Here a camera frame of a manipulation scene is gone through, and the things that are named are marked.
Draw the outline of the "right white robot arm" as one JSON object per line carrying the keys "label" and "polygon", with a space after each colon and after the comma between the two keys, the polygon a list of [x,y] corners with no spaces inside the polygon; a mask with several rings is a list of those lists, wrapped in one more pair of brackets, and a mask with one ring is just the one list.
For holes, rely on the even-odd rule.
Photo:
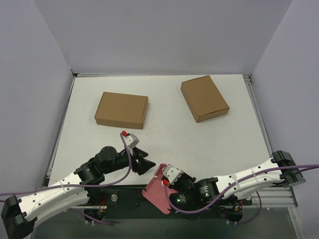
{"label": "right white robot arm", "polygon": [[199,181],[171,165],[162,172],[166,189],[175,190],[167,194],[170,206],[184,214],[199,214],[216,206],[236,204],[264,188],[287,188],[306,181],[292,156],[281,150],[255,167]]}

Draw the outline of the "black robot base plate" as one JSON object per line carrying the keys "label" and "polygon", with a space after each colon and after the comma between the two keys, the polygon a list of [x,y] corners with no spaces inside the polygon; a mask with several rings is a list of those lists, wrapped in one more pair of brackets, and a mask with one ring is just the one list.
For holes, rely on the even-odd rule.
{"label": "black robot base plate", "polygon": [[148,199],[142,191],[145,185],[119,185],[102,188],[93,188],[94,193],[88,203],[81,205],[77,210],[86,220],[94,218],[104,221],[119,219],[187,219],[190,221],[198,218],[227,219],[238,222],[243,217],[243,207],[251,206],[251,200],[236,201],[235,198],[227,199],[213,205],[212,208],[196,214],[181,214],[169,209],[164,214]]}

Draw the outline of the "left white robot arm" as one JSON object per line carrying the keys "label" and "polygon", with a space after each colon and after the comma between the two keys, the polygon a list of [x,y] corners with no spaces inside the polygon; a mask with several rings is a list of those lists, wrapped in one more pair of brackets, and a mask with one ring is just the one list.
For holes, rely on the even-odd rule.
{"label": "left white robot arm", "polygon": [[1,212],[8,238],[29,236],[36,223],[52,217],[54,213],[87,202],[91,205],[100,203],[102,192],[97,188],[101,187],[105,175],[124,168],[143,175],[156,165],[146,157],[148,153],[137,147],[117,152],[114,147],[105,146],[58,183],[31,192],[9,194]]}

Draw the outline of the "pink paper box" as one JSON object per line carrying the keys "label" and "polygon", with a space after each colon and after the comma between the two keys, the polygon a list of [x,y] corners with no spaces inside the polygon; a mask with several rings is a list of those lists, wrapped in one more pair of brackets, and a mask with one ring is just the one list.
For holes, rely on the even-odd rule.
{"label": "pink paper box", "polygon": [[166,198],[165,189],[167,189],[168,195],[176,193],[176,190],[169,188],[170,184],[163,176],[162,170],[166,166],[167,164],[161,164],[157,168],[151,181],[142,190],[142,195],[162,213],[168,215],[170,214],[171,206]]}

